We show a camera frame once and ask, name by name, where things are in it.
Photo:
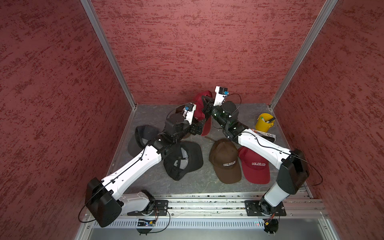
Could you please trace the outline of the black cap front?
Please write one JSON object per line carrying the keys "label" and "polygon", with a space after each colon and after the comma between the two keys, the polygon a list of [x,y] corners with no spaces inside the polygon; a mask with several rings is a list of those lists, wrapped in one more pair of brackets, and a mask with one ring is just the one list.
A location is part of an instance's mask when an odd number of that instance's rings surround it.
{"label": "black cap front", "polygon": [[181,180],[186,174],[199,170],[204,164],[201,147],[194,142],[177,143],[164,159],[164,168],[169,177]]}

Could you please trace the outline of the red cap with white logo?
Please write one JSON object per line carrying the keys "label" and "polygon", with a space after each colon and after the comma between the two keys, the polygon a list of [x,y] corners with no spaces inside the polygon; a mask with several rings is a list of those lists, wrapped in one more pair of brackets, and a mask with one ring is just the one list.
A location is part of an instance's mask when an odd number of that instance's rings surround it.
{"label": "red cap with white logo", "polygon": [[266,185],[270,182],[269,162],[246,147],[238,149],[242,169],[246,180],[252,184]]}

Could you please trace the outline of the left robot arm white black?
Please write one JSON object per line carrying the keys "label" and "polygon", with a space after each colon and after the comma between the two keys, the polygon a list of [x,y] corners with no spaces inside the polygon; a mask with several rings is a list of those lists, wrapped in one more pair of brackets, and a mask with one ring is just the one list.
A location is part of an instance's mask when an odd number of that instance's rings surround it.
{"label": "left robot arm white black", "polygon": [[199,144],[183,141],[187,134],[201,135],[205,119],[198,121],[188,114],[176,113],[166,119],[162,132],[142,145],[139,153],[119,170],[104,177],[91,179],[86,188],[85,207],[94,221],[104,228],[121,214],[158,214],[155,198],[145,190],[123,198],[124,192],[147,170],[160,162],[171,178],[180,180],[185,174],[203,165]]}

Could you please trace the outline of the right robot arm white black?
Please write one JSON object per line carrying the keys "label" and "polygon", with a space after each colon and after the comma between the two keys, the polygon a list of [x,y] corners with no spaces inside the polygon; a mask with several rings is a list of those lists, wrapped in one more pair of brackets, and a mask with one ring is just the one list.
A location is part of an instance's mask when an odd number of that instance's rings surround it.
{"label": "right robot arm white black", "polygon": [[238,121],[237,107],[231,101],[219,104],[211,97],[202,97],[203,113],[211,116],[230,141],[246,147],[279,170],[276,183],[262,196],[258,209],[264,216],[276,212],[279,204],[290,195],[295,195],[310,176],[304,154],[296,149],[280,147]]}

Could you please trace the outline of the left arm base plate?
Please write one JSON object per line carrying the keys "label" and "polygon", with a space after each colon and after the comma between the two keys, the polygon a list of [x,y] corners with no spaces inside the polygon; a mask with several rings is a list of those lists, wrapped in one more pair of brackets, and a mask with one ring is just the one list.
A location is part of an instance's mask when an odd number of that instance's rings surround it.
{"label": "left arm base plate", "polygon": [[150,201],[149,205],[143,211],[134,211],[127,213],[127,216],[143,216],[143,217],[162,217],[167,216],[169,206],[168,200]]}

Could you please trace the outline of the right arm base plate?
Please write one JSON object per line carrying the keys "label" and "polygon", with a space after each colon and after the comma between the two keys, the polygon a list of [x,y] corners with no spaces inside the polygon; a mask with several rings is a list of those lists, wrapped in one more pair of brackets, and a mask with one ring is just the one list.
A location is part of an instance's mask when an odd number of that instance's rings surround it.
{"label": "right arm base plate", "polygon": [[245,210],[248,217],[285,217],[287,215],[283,202],[276,207],[270,206],[266,201],[245,201]]}

